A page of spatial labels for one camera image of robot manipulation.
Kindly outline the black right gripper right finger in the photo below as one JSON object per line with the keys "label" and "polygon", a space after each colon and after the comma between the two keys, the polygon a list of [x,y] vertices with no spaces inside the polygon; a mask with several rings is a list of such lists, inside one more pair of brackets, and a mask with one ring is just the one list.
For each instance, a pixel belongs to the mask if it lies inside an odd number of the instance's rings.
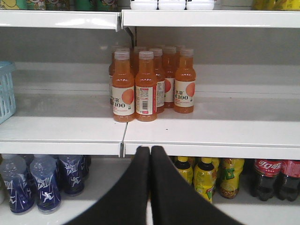
{"label": "black right gripper right finger", "polygon": [[151,147],[151,207],[155,225],[240,225],[201,197],[161,146]]}

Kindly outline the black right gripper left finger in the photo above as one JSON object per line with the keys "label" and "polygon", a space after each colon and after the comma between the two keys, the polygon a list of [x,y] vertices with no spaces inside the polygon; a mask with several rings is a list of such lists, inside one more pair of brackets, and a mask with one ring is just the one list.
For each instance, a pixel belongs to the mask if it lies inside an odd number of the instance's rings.
{"label": "black right gripper left finger", "polygon": [[130,165],[95,204],[67,225],[145,225],[149,197],[150,149],[138,147]]}

